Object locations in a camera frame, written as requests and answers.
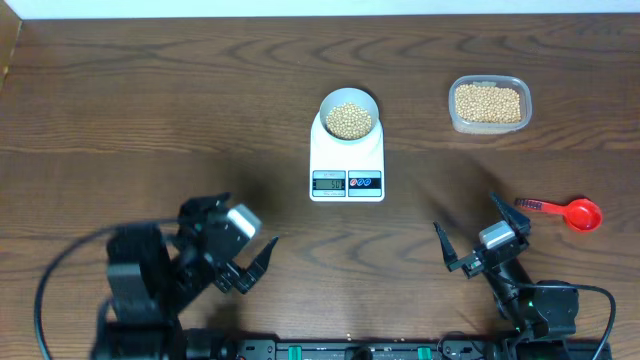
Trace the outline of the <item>red measuring scoop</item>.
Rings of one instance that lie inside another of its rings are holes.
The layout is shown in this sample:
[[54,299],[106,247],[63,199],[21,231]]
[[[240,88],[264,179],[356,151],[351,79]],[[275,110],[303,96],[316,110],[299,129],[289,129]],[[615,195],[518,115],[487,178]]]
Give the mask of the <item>red measuring scoop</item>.
[[603,213],[600,207],[588,198],[579,198],[567,205],[558,205],[546,201],[518,198],[515,205],[531,211],[550,215],[559,215],[565,224],[576,232],[593,232],[603,222]]

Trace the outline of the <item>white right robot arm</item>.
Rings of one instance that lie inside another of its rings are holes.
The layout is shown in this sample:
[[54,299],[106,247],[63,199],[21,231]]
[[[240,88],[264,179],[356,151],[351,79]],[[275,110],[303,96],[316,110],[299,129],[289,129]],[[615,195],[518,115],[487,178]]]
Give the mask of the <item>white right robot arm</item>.
[[516,359],[520,344],[552,342],[576,332],[578,291],[562,281],[532,282],[518,260],[529,247],[530,219],[498,195],[491,199],[501,220],[481,231],[481,244],[469,255],[458,257],[441,225],[435,223],[434,228],[449,271],[460,269],[469,279],[483,275],[488,281],[497,308],[517,330],[494,352]]

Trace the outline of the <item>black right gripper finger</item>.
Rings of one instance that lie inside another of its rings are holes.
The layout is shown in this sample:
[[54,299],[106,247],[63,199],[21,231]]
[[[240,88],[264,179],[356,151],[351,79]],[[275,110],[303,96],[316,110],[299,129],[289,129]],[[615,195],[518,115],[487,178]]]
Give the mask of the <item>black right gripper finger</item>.
[[440,224],[434,222],[433,225],[440,241],[444,264],[449,271],[455,271],[458,268],[459,261],[457,253]]
[[531,233],[530,219],[505,202],[495,192],[490,194],[491,200],[496,205],[501,217],[518,237],[528,237]]

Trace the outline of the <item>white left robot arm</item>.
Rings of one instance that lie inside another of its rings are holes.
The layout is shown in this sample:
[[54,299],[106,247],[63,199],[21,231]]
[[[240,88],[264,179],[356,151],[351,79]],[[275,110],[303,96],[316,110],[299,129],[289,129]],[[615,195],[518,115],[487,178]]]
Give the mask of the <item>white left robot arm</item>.
[[126,225],[108,241],[112,297],[98,317],[93,359],[238,359],[239,345],[213,330],[182,327],[179,315],[209,286],[247,293],[266,273],[271,239],[246,268],[235,259],[262,223],[230,196],[195,197],[180,207],[175,235],[155,224]]

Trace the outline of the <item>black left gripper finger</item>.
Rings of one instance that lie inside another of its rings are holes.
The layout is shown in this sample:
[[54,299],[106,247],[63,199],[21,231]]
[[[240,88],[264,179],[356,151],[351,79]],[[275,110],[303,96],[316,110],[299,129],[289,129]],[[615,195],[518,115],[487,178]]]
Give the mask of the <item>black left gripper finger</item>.
[[267,272],[272,252],[278,241],[278,236],[272,238],[251,264],[241,270],[240,277],[237,280],[237,290],[240,293],[249,292]]
[[231,198],[229,192],[218,195],[193,197],[184,202],[179,210],[180,215],[202,215],[210,212],[225,212],[226,202]]

